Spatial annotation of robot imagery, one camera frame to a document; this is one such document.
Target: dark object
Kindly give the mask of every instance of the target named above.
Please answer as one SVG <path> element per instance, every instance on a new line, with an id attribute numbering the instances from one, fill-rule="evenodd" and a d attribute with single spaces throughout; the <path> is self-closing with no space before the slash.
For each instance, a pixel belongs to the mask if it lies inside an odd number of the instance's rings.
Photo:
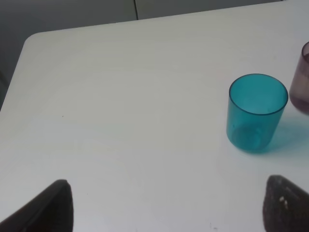
<path id="1" fill-rule="evenodd" d="M 267 232 L 308 232 L 309 195 L 283 176 L 270 176 L 263 220 Z"/>
<path id="2" fill-rule="evenodd" d="M 309 114 L 309 42 L 301 50 L 290 88 L 290 99 L 298 110 Z"/>
<path id="3" fill-rule="evenodd" d="M 0 232 L 72 232 L 73 200 L 66 180 L 57 180 L 0 223 Z"/>

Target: table surface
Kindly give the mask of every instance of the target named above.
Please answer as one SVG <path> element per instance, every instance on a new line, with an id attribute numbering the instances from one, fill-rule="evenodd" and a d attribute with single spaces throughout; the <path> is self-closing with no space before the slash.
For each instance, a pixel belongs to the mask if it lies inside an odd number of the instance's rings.
<path id="1" fill-rule="evenodd" d="M 266 181 L 309 190 L 309 118 L 290 103 L 264 154 L 226 137 L 228 88 L 290 87 L 309 40 L 294 0 L 39 33 L 0 113 L 0 220 L 57 179 L 75 232 L 262 232 Z"/>

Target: black object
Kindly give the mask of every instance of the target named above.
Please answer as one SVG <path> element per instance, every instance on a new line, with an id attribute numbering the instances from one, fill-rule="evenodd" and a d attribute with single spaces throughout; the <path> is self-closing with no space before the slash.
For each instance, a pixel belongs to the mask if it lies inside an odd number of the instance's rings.
<path id="1" fill-rule="evenodd" d="M 73 200 L 66 180 L 57 180 L 0 223 L 0 232 L 72 232 Z"/>
<path id="2" fill-rule="evenodd" d="M 309 232 L 309 195 L 283 176 L 270 176 L 263 220 L 267 232 Z"/>

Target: glass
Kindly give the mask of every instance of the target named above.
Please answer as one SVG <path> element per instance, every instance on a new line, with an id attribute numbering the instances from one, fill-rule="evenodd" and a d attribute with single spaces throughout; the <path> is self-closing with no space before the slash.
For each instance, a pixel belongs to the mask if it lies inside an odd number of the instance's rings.
<path id="1" fill-rule="evenodd" d="M 288 91 L 277 79 L 249 74 L 229 89 L 226 133 L 233 145 L 257 151 L 265 148 L 288 102 Z"/>
<path id="2" fill-rule="evenodd" d="M 290 88 L 290 99 L 298 110 L 309 114 L 309 42 L 301 51 Z"/>

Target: gray wall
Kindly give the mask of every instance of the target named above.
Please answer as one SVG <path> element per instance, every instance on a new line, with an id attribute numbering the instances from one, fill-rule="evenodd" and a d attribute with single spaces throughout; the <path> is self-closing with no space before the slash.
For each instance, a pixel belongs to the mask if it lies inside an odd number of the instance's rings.
<path id="1" fill-rule="evenodd" d="M 281 0 L 136 0 L 139 19 L 253 5 Z"/>
<path id="2" fill-rule="evenodd" d="M 32 34 L 136 20 L 134 0 L 0 0 L 0 71 L 10 81 Z"/>

